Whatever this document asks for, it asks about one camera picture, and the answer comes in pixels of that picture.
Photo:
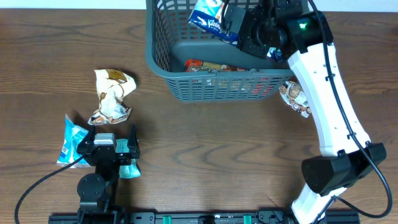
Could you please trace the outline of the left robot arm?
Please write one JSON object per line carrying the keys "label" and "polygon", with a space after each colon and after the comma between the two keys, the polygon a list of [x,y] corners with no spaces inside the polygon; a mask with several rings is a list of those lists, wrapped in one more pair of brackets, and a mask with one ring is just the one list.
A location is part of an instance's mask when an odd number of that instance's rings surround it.
{"label": "left robot arm", "polygon": [[96,133],[93,127],[77,147],[77,152],[95,172],[82,177],[77,186],[80,197],[78,223],[129,223],[126,210],[115,204],[121,166],[129,166],[140,155],[136,127],[127,139],[127,152],[117,152],[112,133]]}

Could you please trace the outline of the teal plastic packet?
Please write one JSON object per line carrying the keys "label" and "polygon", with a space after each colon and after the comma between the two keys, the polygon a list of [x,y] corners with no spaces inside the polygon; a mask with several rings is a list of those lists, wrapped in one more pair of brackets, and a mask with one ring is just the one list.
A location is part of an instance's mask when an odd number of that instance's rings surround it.
{"label": "teal plastic packet", "polygon": [[[129,148],[127,146],[127,139],[117,139],[117,148],[116,152],[129,152]],[[137,166],[136,160],[131,159],[131,164],[128,166],[121,166],[119,169],[119,176],[121,179],[133,179],[141,176],[141,171]]]}

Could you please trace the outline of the cookie snack bag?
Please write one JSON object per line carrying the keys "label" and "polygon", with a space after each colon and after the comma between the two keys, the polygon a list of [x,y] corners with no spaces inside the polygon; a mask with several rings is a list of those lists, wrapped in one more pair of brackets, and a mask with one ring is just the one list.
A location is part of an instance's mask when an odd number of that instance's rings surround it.
{"label": "cookie snack bag", "polygon": [[286,81],[279,87],[279,93],[287,105],[301,116],[307,118],[312,111],[309,107],[307,97],[299,83]]}

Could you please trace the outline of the orange spaghetti packet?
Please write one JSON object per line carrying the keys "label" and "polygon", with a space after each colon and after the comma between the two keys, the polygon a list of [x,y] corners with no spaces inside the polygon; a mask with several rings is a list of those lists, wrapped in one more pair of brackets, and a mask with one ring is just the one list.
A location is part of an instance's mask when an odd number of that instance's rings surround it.
{"label": "orange spaghetti packet", "polygon": [[185,64],[185,72],[245,72],[246,69],[232,65],[217,64],[197,59],[188,59]]}

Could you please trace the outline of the blue tissue multipack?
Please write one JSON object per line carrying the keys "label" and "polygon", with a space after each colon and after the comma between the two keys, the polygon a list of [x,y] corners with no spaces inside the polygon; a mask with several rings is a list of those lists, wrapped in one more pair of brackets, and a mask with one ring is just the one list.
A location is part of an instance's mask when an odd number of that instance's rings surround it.
{"label": "blue tissue multipack", "polygon": [[[229,4],[229,1],[197,1],[188,18],[188,23],[238,49],[239,35],[233,32],[226,32],[221,27],[221,13],[225,4]],[[272,60],[281,61],[282,52],[280,51],[280,59]]]}

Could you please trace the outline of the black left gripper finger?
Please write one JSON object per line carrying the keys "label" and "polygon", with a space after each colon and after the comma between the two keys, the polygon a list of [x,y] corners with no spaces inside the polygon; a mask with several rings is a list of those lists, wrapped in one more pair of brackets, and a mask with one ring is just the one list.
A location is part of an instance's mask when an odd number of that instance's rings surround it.
{"label": "black left gripper finger", "polygon": [[96,135],[96,127],[92,126],[88,131],[87,135],[83,138],[83,146],[89,146],[94,144]]}
{"label": "black left gripper finger", "polygon": [[139,144],[136,136],[136,125],[133,124],[127,140],[127,147],[130,152],[139,152]]}

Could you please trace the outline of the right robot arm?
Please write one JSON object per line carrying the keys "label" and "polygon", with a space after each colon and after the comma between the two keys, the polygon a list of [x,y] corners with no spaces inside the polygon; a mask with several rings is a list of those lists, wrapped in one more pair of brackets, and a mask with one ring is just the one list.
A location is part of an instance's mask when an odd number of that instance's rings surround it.
{"label": "right robot arm", "polygon": [[265,58],[270,48],[298,79],[314,119],[321,154],[302,162],[305,186],[292,203],[289,223],[319,223],[326,210],[349,187],[386,158],[354,112],[336,60],[333,34],[317,8],[301,1],[263,1],[254,9],[227,8],[223,24],[239,36],[238,49]]}

